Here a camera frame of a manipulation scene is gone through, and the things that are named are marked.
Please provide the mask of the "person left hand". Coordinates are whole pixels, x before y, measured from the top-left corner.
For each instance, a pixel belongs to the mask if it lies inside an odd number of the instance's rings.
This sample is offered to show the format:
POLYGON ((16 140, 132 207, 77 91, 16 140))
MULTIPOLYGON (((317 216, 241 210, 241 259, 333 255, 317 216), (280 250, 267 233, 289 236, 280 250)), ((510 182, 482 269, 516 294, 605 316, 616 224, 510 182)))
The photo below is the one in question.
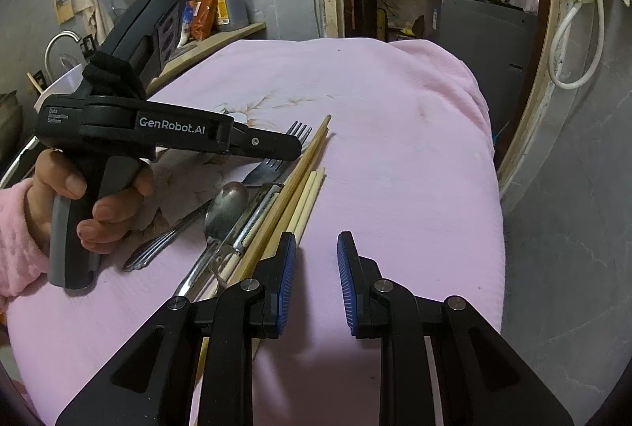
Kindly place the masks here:
MULTIPOLYGON (((91 215, 76 228, 81 245, 89 252, 110 254, 131 230, 135 215, 152 189, 153 172, 145 165, 131 187, 96 201, 91 215)), ((32 239, 43 252, 49 245, 54 198, 78 200, 86 190, 83 176, 62 153, 46 150, 39 155, 24 201, 24 216, 32 239)))

